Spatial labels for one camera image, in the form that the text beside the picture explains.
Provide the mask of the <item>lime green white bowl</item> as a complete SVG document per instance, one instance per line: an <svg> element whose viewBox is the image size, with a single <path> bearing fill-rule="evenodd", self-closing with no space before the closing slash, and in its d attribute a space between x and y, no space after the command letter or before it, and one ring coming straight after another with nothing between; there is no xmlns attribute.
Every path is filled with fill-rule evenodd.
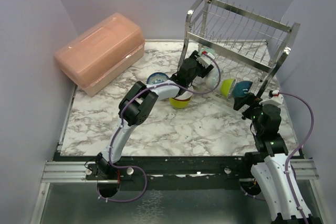
<svg viewBox="0 0 336 224"><path fill-rule="evenodd" d="M236 84L236 79L234 78L229 78L229 79L225 79L222 84L221 84L221 87L220 87L220 92L221 94L228 98L230 96L230 94L232 93L232 90L234 88Z"/></svg>

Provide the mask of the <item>dark teal beige bowl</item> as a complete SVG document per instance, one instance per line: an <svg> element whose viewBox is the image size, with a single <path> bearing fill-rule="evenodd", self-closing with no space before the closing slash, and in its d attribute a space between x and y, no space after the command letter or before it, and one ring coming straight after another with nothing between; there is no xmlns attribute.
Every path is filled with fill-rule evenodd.
<svg viewBox="0 0 336 224"><path fill-rule="evenodd" d="M235 84L233 90L232 90L232 96L233 98L242 98L245 97L253 85L253 82L251 81L240 81Z"/></svg>

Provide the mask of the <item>white orange bowl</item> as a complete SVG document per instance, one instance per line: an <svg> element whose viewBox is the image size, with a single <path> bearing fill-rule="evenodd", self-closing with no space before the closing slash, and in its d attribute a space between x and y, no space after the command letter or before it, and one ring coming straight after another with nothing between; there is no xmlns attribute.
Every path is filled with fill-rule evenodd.
<svg viewBox="0 0 336 224"><path fill-rule="evenodd" d="M189 98L192 96L192 94L193 94L193 93L190 92L190 91L184 91L183 94L181 94L181 95L175 97L174 99L175 99L175 100L184 101L184 100L189 99Z"/></svg>

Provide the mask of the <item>mint green brown-rimmed bowl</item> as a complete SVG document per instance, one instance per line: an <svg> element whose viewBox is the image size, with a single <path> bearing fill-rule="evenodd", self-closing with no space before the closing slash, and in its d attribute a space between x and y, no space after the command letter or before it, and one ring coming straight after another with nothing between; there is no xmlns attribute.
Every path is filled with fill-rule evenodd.
<svg viewBox="0 0 336 224"><path fill-rule="evenodd" d="M200 50L201 54L208 54L209 56L215 56L215 50L208 47L202 47Z"/></svg>

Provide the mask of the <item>white grey bottom bowl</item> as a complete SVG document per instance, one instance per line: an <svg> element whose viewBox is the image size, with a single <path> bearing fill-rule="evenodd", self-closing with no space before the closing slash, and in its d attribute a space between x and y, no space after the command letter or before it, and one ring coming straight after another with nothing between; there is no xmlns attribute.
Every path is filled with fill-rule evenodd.
<svg viewBox="0 0 336 224"><path fill-rule="evenodd" d="M222 73L222 69L218 71L218 69L214 67L205 77L205 85L210 89L213 89L214 87L219 87L220 84L218 83L220 82L218 82L218 80L222 80Z"/></svg>

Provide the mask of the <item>stainless steel dish rack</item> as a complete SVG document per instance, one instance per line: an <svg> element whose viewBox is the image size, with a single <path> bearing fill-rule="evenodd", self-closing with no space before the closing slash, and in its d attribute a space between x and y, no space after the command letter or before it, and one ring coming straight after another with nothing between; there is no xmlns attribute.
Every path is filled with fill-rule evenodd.
<svg viewBox="0 0 336 224"><path fill-rule="evenodd" d="M299 23L283 24L223 0L196 0L186 14L178 65L193 50L211 48L223 79L252 82L260 98L279 86L275 75L290 54Z"/></svg>

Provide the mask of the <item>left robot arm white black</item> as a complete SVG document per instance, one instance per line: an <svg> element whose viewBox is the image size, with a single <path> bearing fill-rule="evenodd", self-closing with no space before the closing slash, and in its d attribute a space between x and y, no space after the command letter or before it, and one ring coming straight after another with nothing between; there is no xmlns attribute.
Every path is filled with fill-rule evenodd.
<svg viewBox="0 0 336 224"><path fill-rule="evenodd" d="M120 160L126 142L135 128L145 122L156 102L187 92L198 94L190 89L192 82L197 77L206 77L213 69L220 72L212 53L194 51L168 80L156 84L136 82L119 103L119 124L109 144L95 159L99 175L104 179L115 175L117 167L114 164Z"/></svg>

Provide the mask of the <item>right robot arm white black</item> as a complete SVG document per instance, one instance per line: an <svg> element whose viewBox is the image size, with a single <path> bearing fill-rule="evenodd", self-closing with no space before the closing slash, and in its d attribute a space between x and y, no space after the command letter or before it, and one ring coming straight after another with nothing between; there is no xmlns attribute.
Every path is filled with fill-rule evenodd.
<svg viewBox="0 0 336 224"><path fill-rule="evenodd" d="M246 153L241 164L246 177L253 177L263 194L272 223L321 223L305 203L291 166L294 153L289 153L279 133L281 105L285 93L270 91L268 99L252 93L234 98L234 110L248 108L243 117L251 120L250 129L256 153Z"/></svg>

